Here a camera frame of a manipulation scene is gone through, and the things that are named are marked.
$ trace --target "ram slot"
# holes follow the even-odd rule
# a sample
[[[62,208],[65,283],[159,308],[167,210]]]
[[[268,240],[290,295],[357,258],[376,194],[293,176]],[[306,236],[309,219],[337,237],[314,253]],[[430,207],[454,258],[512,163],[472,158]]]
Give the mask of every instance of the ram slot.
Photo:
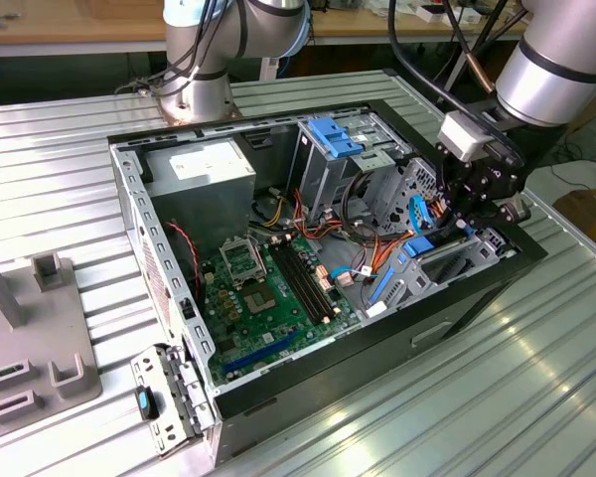
[[[333,308],[291,245],[272,248],[271,257],[307,311],[309,320],[314,326],[321,324],[325,318],[334,318]]]

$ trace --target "yellow wire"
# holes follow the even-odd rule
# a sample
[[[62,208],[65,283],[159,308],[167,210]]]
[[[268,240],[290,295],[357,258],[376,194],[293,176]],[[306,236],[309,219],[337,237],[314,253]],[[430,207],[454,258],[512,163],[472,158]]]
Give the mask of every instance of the yellow wire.
[[[285,202],[284,197],[278,198],[278,207],[276,208],[276,214],[274,214],[274,217],[272,217],[270,221],[265,222],[263,224],[265,227],[275,226],[276,223],[280,220],[280,213],[282,212],[282,203],[283,202]]]

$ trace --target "circuit board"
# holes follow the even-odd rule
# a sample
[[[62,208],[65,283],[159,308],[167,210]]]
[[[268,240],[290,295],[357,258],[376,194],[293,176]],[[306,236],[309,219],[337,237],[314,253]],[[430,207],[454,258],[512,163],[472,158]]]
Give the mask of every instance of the circuit board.
[[[300,254],[311,279],[318,283],[313,270],[320,264],[304,238],[287,245]],[[225,261],[216,255],[203,263],[213,272],[207,284],[204,317],[217,346],[210,359],[216,385],[272,364],[292,353],[350,328],[360,320],[349,302],[337,290],[324,294],[339,312],[329,323],[314,324],[288,280],[272,257],[271,245],[259,247],[267,270],[264,281],[250,280],[240,290],[232,287]]]

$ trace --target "aluminum table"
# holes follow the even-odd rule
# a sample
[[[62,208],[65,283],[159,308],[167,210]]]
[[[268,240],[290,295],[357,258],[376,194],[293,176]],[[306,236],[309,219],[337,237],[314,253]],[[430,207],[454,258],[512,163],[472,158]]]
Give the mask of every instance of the aluminum table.
[[[433,142],[441,119],[382,72],[233,92],[245,115],[382,98]],[[203,445],[156,457],[127,366],[165,337],[124,233],[105,137],[163,125],[152,99],[131,95],[0,107],[0,268],[52,249],[74,262],[103,383],[97,399],[0,437],[1,476],[211,470]],[[523,226],[549,256],[473,326],[215,474],[595,476],[596,249],[545,204]]]

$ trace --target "motherboard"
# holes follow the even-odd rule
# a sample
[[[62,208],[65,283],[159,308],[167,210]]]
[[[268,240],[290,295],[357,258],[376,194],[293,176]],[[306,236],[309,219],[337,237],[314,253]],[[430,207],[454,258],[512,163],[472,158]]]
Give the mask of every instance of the motherboard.
[[[336,286],[322,282],[327,280],[322,264],[305,238],[263,245],[252,239],[265,273],[246,282],[233,278],[247,272],[246,265],[257,269],[257,263],[246,257],[244,242],[250,239],[240,240],[245,256],[221,253],[202,263],[206,324],[217,346],[210,369],[217,385],[350,331],[360,321]]]

